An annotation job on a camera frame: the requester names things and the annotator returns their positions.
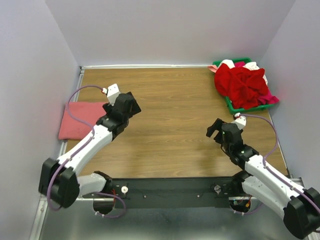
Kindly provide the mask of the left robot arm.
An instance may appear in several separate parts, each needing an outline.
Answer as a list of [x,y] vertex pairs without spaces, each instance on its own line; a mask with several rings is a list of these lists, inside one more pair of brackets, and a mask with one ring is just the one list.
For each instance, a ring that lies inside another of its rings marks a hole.
[[119,93],[114,103],[104,104],[106,114],[100,117],[89,134],[58,159],[48,158],[41,167],[38,192],[54,201],[59,208],[70,207],[79,195],[95,192],[104,198],[111,185],[104,173],[79,177],[85,165],[103,147],[110,144],[129,124],[129,119],[141,112],[131,92]]

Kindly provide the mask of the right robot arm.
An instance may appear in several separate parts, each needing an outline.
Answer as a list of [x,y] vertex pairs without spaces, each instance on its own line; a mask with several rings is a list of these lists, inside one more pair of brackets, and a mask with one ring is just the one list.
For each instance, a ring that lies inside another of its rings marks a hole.
[[217,118],[207,128],[231,162],[241,168],[233,177],[230,191],[236,195],[250,195],[273,210],[287,230],[296,238],[304,239],[320,231],[320,193],[313,187],[306,189],[276,170],[253,147],[244,143],[242,132],[247,115],[239,115],[232,122]]

